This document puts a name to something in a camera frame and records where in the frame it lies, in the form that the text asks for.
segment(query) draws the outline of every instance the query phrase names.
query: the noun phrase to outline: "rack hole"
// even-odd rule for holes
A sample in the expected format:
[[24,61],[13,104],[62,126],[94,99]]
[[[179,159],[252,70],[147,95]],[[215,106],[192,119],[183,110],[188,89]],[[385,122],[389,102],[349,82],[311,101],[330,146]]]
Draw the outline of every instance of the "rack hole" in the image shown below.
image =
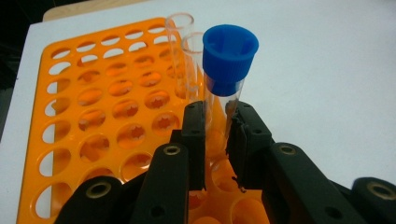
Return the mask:
[[151,129],[159,136],[169,136],[172,130],[178,129],[179,126],[178,117],[171,112],[165,112],[154,119]]
[[84,42],[77,47],[78,52],[86,52],[93,49],[96,46],[94,42]]
[[189,210],[200,207],[206,200],[207,193],[204,190],[189,191]]
[[115,119],[127,119],[133,117],[138,110],[137,102],[134,100],[121,101],[113,107]]
[[53,144],[65,138],[70,131],[70,123],[64,120],[59,120],[51,123],[43,132],[43,141],[48,144]]
[[243,199],[235,204],[232,211],[233,224],[269,223],[264,206],[255,199]]
[[158,34],[160,32],[163,32],[164,30],[165,27],[162,24],[152,25],[151,27],[148,28],[148,32],[151,34]]
[[166,45],[168,44],[168,36],[166,35],[160,35],[154,39],[154,44],[155,45]]
[[140,145],[146,132],[139,124],[129,124],[120,129],[117,136],[117,142],[122,148],[133,148]]
[[103,55],[103,58],[105,58],[105,59],[114,58],[114,57],[120,56],[121,54],[123,54],[122,49],[110,49],[110,50],[106,51],[106,53]]
[[66,148],[57,148],[47,153],[39,165],[40,174],[54,176],[63,171],[71,159],[70,151]]
[[82,114],[78,120],[78,127],[86,132],[90,129],[100,127],[106,119],[106,114],[102,110],[88,111]]
[[82,56],[80,60],[77,62],[77,66],[85,67],[94,64],[98,60],[98,56],[94,54],[89,54]]
[[127,39],[137,39],[143,35],[143,31],[140,30],[132,30],[125,35]]
[[122,73],[125,73],[128,70],[128,67],[125,63],[115,63],[107,68],[106,75],[110,77],[118,76]]
[[133,43],[128,50],[130,52],[138,52],[142,49],[146,49],[148,47],[148,45],[145,42],[137,42],[137,43]]
[[94,135],[84,141],[79,156],[83,161],[93,162],[102,159],[110,149],[108,139],[102,135]]
[[54,82],[51,82],[47,87],[47,93],[55,94],[67,89],[70,84],[70,80],[66,78],[58,79]]
[[130,157],[121,168],[121,175],[124,181],[129,181],[138,175],[143,174],[151,164],[151,156],[149,154],[134,154]]
[[37,198],[35,213],[41,218],[55,217],[72,195],[72,190],[65,183],[50,185]]
[[58,98],[47,104],[45,113],[49,117],[62,114],[70,106],[68,98]]
[[113,96],[122,96],[126,93],[130,92],[132,89],[133,83],[130,80],[118,80],[113,82],[108,88],[108,93]]
[[52,54],[52,59],[61,59],[70,53],[70,49],[57,49]]
[[102,45],[104,46],[110,46],[117,44],[120,41],[120,38],[116,35],[108,36],[105,39],[102,40]]
[[160,109],[168,104],[170,100],[166,91],[154,91],[146,96],[145,105],[149,109]]
[[233,180],[235,173],[228,160],[221,160],[212,166],[212,181],[216,187],[226,192],[236,192],[239,190],[237,183]]
[[72,65],[70,62],[56,63],[49,70],[49,74],[52,76],[59,75],[63,73],[68,67],[70,67],[70,65]]
[[102,98],[103,92],[99,89],[89,89],[78,96],[78,104],[82,106],[93,105]]
[[150,56],[141,56],[134,60],[134,66],[138,68],[148,67],[154,64],[154,59]]
[[152,87],[160,83],[161,74],[158,72],[147,72],[139,79],[139,84],[142,87]]
[[78,77],[78,83],[81,85],[88,85],[99,79],[100,73],[98,71],[88,71]]
[[165,60],[165,61],[171,61],[171,50],[170,49],[165,49],[163,51],[160,52],[160,58]]

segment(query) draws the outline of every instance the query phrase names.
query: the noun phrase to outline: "empty test tube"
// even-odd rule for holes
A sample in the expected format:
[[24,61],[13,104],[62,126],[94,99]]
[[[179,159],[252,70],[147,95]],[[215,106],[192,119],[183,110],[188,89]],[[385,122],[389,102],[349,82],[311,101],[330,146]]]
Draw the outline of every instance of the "empty test tube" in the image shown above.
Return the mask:
[[206,155],[224,154],[231,117],[259,48],[256,36],[235,25],[219,25],[204,34]]
[[170,52],[173,62],[173,72],[176,78],[176,95],[186,99],[186,78],[184,74],[184,55],[181,48],[182,39],[192,33],[194,18],[184,12],[170,15],[165,20],[165,29],[170,43]]
[[181,42],[184,53],[187,99],[189,103],[203,100],[204,70],[202,55],[204,50],[204,33],[193,32]]

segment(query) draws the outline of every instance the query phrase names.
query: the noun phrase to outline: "glass test tube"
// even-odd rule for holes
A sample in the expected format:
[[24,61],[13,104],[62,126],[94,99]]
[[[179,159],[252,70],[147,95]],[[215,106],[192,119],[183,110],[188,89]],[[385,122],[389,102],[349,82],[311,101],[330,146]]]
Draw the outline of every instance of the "glass test tube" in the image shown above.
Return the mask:
[[204,34],[206,155],[225,155],[232,115],[245,77],[259,48],[256,36],[245,28],[219,25]]
[[185,36],[181,42],[184,53],[187,99],[189,103],[203,100],[204,70],[202,55],[204,49],[204,33],[193,32]]
[[170,43],[173,62],[173,73],[177,81],[176,95],[181,99],[186,99],[186,78],[183,73],[185,65],[181,41],[186,35],[192,33],[193,25],[193,16],[184,12],[170,15],[165,20],[165,29]]

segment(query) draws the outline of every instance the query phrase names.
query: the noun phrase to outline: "white surface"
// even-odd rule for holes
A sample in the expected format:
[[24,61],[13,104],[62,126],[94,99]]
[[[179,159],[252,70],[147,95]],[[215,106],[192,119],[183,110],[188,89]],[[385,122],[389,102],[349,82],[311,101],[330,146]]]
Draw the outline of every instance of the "white surface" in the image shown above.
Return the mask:
[[17,215],[41,52],[133,21],[190,12],[196,30],[231,23],[261,43],[241,100],[277,142],[301,147],[331,180],[396,184],[396,1],[153,1],[31,26],[0,146],[0,218]]

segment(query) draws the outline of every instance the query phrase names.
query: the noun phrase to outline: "orange test tube rack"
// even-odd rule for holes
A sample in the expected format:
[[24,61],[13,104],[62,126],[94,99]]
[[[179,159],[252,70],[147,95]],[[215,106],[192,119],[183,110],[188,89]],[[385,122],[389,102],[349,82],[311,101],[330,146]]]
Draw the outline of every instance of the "orange test tube rack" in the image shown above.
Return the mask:
[[[21,187],[18,223],[53,223],[89,178],[127,182],[180,129],[164,18],[47,46],[42,54]],[[191,191],[189,223],[267,223],[261,192],[242,193],[222,154],[206,158],[207,191]]]

